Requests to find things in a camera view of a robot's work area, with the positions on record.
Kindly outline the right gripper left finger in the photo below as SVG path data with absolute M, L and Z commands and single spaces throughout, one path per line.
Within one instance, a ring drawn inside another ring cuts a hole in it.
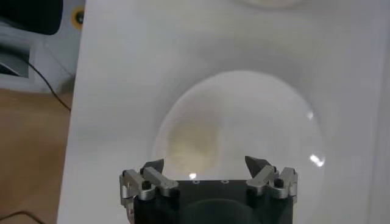
M 135 198 L 149 201 L 155 198 L 157 192 L 164 197 L 179 195 L 179 182 L 162 174 L 164 164 L 164 159 L 158 159 L 147 162 L 139 172 L 123 170 L 119 176 L 120 203 L 127 213 L 133 213 Z

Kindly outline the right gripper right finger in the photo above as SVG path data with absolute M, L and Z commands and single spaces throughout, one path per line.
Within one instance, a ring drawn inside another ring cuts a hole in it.
M 245 156 L 245 163 L 251 179 L 246 181 L 249 189 L 256 196 L 270 193 L 271 197 L 284 200 L 289 197 L 297 202 L 297 172 L 291 167 L 285 167 L 281 172 L 266 159 Z

